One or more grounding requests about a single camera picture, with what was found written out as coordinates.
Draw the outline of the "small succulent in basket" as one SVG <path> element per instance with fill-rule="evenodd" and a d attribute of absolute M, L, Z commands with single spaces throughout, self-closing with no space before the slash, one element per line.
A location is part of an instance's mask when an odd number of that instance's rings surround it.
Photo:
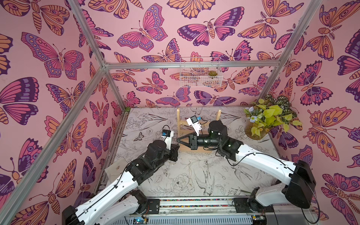
<path fill-rule="evenodd" d="M 209 71 L 208 76 L 216 77 L 218 75 L 217 71 Z"/>

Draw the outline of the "potted green plant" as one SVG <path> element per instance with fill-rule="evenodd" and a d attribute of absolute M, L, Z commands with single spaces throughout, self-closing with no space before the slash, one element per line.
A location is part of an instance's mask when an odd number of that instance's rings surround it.
<path fill-rule="evenodd" d="M 244 109 L 248 120 L 245 127 L 246 135 L 254 140 L 261 140 L 275 128 L 280 134 L 287 132 L 290 126 L 302 129 L 297 112 L 291 108 L 291 103 L 286 96 L 273 97 L 267 94 L 264 98 Z"/>

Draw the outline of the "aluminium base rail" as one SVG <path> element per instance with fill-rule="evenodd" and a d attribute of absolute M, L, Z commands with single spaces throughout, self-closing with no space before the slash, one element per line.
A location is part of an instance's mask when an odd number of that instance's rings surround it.
<path fill-rule="evenodd" d="M 315 208 L 276 204 L 252 210 L 246 196 L 129 196 L 101 214 L 96 225 L 317 225 Z"/>

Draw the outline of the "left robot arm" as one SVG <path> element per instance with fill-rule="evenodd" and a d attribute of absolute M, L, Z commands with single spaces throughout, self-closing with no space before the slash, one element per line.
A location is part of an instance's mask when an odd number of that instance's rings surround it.
<path fill-rule="evenodd" d="M 131 161 L 122 174 L 99 194 L 87 202 L 62 212 L 64 225 L 110 225 L 133 213 L 142 214 L 149 209 L 148 199 L 137 187 L 153 176 L 165 162 L 176 162 L 178 144 L 155 140 L 147 151 Z"/>

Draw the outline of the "grey paper card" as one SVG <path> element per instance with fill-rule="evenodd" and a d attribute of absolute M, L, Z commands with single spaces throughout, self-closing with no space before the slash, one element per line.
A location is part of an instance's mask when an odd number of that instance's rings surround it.
<path fill-rule="evenodd" d="M 107 185 L 113 183 L 123 173 L 123 170 L 127 164 L 128 162 L 124 158 L 119 158 L 105 169 L 105 173 L 108 179 Z"/>

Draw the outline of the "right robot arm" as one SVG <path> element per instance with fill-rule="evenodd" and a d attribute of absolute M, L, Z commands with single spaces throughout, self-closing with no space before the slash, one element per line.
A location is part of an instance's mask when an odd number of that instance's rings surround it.
<path fill-rule="evenodd" d="M 270 187 L 255 188 L 249 204 L 267 207 L 273 204 L 290 203 L 301 209 L 309 209 L 315 196 L 316 181 L 307 162 L 282 160 L 255 150 L 240 140 L 228 136 L 227 127 L 221 121 L 212 121 L 208 133 L 202 134 L 199 124 L 195 132 L 177 138 L 177 142 L 191 150 L 206 147 L 216 150 L 225 159 L 255 167 L 280 181 Z"/>

